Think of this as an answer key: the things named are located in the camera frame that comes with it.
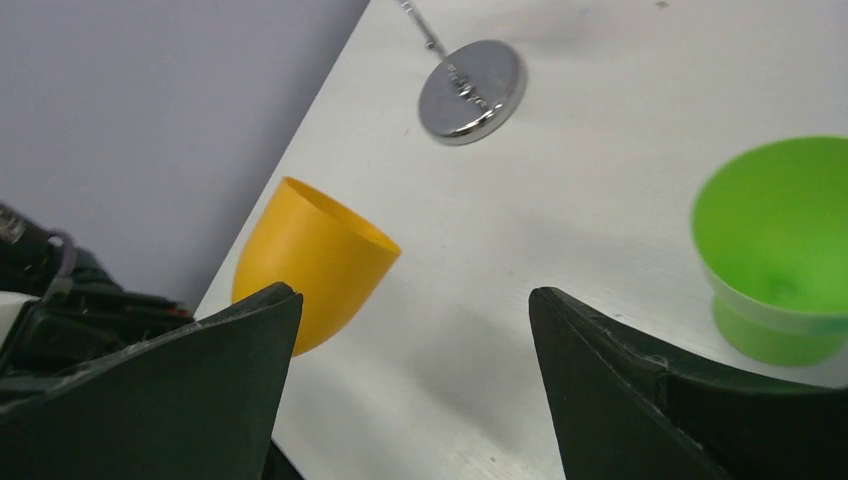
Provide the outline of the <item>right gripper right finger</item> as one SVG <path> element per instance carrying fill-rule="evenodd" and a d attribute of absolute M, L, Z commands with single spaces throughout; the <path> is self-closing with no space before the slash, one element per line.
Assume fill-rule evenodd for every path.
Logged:
<path fill-rule="evenodd" d="M 843 479 L 847 392 L 727 366 L 554 287 L 529 321 L 569 479 Z"/>

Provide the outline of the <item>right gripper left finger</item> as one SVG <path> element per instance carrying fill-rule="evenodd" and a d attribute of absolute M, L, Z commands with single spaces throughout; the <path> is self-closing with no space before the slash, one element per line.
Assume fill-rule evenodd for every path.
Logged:
<path fill-rule="evenodd" d="M 1 383 L 5 479 L 270 479 L 304 299 L 277 283 L 58 376 Z"/>

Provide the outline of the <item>orange wine glass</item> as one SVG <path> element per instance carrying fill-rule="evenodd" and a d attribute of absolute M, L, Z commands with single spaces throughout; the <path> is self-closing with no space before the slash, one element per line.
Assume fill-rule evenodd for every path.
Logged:
<path fill-rule="evenodd" d="M 234 302 L 276 282 L 303 297 L 294 355 L 320 346 L 360 311 L 400 257 L 374 224 L 320 190 L 284 178 L 237 262 Z"/>

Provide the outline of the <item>green wine glass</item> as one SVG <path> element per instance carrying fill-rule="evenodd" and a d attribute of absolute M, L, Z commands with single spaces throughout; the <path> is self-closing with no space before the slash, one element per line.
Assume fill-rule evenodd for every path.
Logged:
<path fill-rule="evenodd" d="M 778 366 L 838 353 L 847 341 L 846 138 L 789 138 L 734 157 L 699 190 L 690 225 L 730 345 Z"/>

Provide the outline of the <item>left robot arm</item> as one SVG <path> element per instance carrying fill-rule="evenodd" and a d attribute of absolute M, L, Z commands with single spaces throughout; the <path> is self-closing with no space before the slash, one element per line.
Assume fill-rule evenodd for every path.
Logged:
<path fill-rule="evenodd" d="M 181 328 L 186 306 L 125 290 L 58 229 L 1 206 L 1 289 L 26 295 L 1 340 L 1 400 L 37 395 L 87 363 Z"/>

